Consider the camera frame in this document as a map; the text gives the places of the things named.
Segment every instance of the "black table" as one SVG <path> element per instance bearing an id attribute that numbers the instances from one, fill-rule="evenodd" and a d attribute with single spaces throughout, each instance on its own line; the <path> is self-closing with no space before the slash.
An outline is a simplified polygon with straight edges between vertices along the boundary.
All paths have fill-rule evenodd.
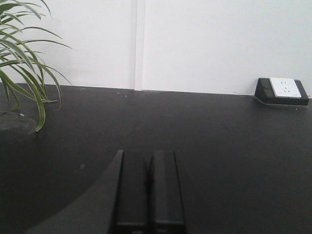
<path id="1" fill-rule="evenodd" d="M 0 233 L 25 233 L 66 209 L 118 149 L 179 151 L 189 233 L 312 233 L 311 107 L 74 86 L 63 95 L 39 133 L 31 121 L 0 130 Z M 2 91 L 0 100 L 4 108 Z M 14 117 L 37 118 L 22 102 Z"/>

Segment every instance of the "white power socket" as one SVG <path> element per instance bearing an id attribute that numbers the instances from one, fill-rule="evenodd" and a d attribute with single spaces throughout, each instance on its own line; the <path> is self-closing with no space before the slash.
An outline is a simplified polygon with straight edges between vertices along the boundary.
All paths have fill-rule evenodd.
<path id="1" fill-rule="evenodd" d="M 270 83 L 277 98 L 301 98 L 294 79 L 270 78 Z"/>

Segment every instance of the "plant pot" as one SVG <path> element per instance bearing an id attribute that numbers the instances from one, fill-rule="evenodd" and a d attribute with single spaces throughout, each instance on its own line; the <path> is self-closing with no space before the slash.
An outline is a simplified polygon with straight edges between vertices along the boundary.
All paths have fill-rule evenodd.
<path id="1" fill-rule="evenodd" d="M 34 119 L 20 113 L 8 112 L 0 114 L 0 132 L 12 132 L 28 135 L 35 132 Z"/>

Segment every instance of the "potted plant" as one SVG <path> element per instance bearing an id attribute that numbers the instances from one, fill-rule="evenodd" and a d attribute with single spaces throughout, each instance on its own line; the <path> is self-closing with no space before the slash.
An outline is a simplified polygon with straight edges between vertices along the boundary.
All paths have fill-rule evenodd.
<path id="1" fill-rule="evenodd" d="M 31 44 L 38 41 L 45 41 L 63 46 L 66 45 L 48 39 L 19 39 L 20 33 L 29 29 L 41 30 L 60 38 L 58 35 L 45 28 L 24 26 L 23 19 L 25 16 L 33 16 L 39 20 L 41 17 L 45 16 L 36 10 L 36 8 L 42 6 L 46 7 L 51 14 L 44 0 L 35 0 L 33 2 L 0 0 L 0 79 L 7 101 L 10 102 L 10 99 L 13 97 L 17 103 L 13 109 L 8 111 L 15 111 L 20 107 L 19 95 L 24 95 L 34 100 L 39 110 L 39 122 L 36 127 L 36 132 L 43 127 L 45 122 L 44 103 L 55 101 L 47 97 L 45 76 L 50 76 L 58 89 L 60 107 L 62 104 L 62 93 L 55 74 L 57 73 L 66 79 L 66 77 L 56 69 L 45 64 L 39 57 L 41 52 L 32 50 Z M 14 71 L 16 75 L 21 76 L 27 83 L 28 89 L 13 82 L 12 77 L 7 73 L 8 69 Z"/>

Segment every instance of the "white wall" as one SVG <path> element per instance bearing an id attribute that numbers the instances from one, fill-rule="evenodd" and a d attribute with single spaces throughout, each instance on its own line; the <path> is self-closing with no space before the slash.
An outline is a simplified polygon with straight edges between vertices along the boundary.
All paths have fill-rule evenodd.
<path id="1" fill-rule="evenodd" d="M 52 18 L 28 19 L 61 37 L 74 50 L 39 42 L 45 62 L 64 73 L 73 85 L 134 88 L 135 16 L 133 0 L 46 0 Z M 24 32 L 23 38 L 50 38 Z"/>
<path id="2" fill-rule="evenodd" d="M 46 2 L 53 18 L 27 25 L 56 32 L 75 50 L 34 48 L 73 85 L 253 95 L 258 77 L 286 77 L 312 95 L 312 0 Z"/>
<path id="3" fill-rule="evenodd" d="M 143 89 L 253 95 L 258 77 L 312 95 L 311 0 L 147 0 Z"/>

